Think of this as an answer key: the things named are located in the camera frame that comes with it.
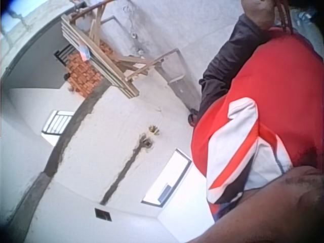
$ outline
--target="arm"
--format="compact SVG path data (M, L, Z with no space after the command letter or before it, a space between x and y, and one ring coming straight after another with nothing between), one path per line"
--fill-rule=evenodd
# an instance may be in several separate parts
M210 62L199 81L202 99L198 119L217 99L228 92L232 79L252 56L255 49L267 41L266 31L245 14L240 16L230 39Z

